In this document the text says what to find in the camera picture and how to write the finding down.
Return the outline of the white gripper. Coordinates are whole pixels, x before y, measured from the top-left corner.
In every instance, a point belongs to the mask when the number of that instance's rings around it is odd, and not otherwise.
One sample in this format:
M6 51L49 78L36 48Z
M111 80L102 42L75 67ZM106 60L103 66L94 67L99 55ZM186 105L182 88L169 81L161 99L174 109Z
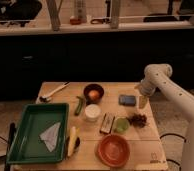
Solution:
M143 109L148 103L148 97L155 93L156 86L148 79L144 78L138 83L136 89L143 95L139 97L139 108Z

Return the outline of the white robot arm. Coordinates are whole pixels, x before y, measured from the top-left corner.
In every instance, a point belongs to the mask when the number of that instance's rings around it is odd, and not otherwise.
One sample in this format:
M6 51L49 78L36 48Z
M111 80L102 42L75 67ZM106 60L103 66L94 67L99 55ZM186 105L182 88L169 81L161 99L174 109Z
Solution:
M138 85L143 96L150 97L156 89L178 107L188 122L186 141L183 145L181 171L194 171L194 95L174 83L169 64L149 64L144 69L144 78Z

